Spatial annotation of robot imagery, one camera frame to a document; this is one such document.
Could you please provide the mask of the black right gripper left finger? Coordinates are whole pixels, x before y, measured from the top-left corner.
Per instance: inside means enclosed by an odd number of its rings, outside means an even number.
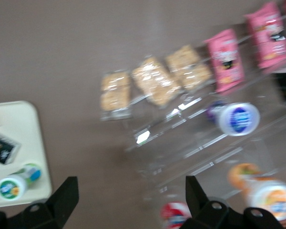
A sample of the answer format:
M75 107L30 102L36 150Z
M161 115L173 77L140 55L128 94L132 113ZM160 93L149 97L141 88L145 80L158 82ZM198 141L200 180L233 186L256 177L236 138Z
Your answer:
M48 200L32 204L22 212L23 228L62 229L78 202L78 178L68 177Z

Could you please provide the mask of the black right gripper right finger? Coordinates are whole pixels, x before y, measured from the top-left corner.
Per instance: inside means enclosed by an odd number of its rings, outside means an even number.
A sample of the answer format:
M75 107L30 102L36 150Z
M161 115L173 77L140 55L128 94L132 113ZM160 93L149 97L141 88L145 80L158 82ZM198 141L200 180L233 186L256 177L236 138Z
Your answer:
M225 229L228 207L221 201L210 199L194 176L185 179L185 197L191 218L181 229Z

